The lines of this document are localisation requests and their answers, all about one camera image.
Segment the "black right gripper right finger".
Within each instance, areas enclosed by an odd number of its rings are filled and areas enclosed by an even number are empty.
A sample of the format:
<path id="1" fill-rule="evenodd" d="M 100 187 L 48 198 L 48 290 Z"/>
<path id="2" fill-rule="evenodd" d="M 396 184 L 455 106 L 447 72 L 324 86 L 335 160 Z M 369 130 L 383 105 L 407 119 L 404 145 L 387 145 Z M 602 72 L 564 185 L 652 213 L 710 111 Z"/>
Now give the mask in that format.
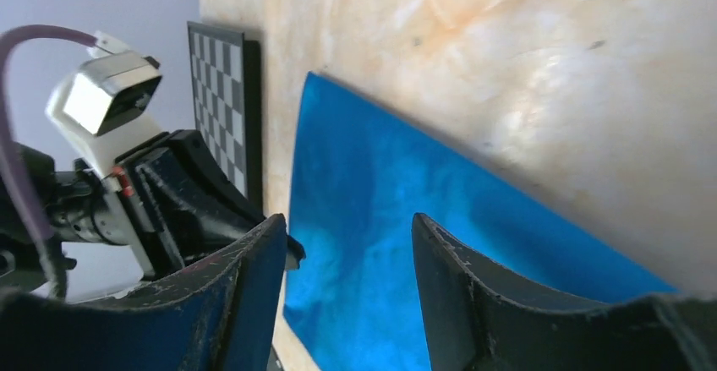
<path id="1" fill-rule="evenodd" d="M 423 213 L 413 261 L 434 370 L 713 370 L 716 302 L 602 303 L 531 281 Z"/>

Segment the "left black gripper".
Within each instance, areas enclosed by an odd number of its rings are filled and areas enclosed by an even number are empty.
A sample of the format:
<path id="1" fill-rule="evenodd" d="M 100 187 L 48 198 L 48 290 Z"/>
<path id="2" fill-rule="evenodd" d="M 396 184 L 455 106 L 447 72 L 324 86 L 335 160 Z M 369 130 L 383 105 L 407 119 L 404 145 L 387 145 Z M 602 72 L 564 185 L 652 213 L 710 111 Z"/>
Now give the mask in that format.
<path id="1" fill-rule="evenodd" d="M 62 243 L 128 246 L 156 281 L 243 238 L 265 220 L 228 180 L 197 130 L 163 133 L 134 150 L 134 225 L 128 205 L 82 159 L 54 159 L 16 144 L 54 231 L 50 251 L 65 270 L 77 260 Z M 47 282 L 40 255 L 1 186 L 1 286 L 32 291 Z"/>

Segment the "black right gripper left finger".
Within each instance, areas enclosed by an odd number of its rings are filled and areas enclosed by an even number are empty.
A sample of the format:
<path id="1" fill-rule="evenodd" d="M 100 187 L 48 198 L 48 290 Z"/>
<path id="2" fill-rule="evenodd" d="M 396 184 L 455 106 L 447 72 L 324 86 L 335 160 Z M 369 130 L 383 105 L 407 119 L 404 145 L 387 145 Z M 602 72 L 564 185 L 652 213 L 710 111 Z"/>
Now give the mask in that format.
<path id="1" fill-rule="evenodd" d="M 263 370 L 287 255 L 273 215 L 122 298 L 70 305 L 4 289 L 4 370 Z"/>

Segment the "blue satin napkin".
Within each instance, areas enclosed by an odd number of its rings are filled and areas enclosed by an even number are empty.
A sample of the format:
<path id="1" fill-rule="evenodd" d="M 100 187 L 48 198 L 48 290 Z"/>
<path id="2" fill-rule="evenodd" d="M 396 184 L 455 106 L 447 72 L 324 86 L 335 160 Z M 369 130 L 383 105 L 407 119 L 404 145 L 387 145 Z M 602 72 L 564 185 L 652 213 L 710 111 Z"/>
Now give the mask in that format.
<path id="1" fill-rule="evenodd" d="M 413 216 L 546 286 L 617 303 L 671 286 L 361 95 L 304 82 L 289 232 L 306 258 L 284 316 L 322 370 L 430 366 L 414 273 Z"/>

